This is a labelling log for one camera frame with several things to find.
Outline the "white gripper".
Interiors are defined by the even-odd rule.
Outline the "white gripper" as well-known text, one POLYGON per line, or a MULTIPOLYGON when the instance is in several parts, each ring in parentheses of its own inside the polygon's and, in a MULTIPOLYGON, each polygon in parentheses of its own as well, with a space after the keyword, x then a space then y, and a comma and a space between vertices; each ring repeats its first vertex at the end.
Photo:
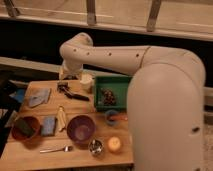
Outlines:
POLYGON ((80 78, 83 71, 83 65, 77 62, 64 61, 59 69, 59 79, 63 80, 67 77, 80 78))

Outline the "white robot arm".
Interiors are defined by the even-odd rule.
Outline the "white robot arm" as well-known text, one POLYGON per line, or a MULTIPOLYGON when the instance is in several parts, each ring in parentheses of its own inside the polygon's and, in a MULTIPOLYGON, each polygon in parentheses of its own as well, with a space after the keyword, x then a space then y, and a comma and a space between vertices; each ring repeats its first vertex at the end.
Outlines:
POLYGON ((60 46, 63 69, 84 65, 132 77, 127 93, 135 171, 203 171, 205 67, 194 53, 159 46, 95 47, 79 33, 60 46))

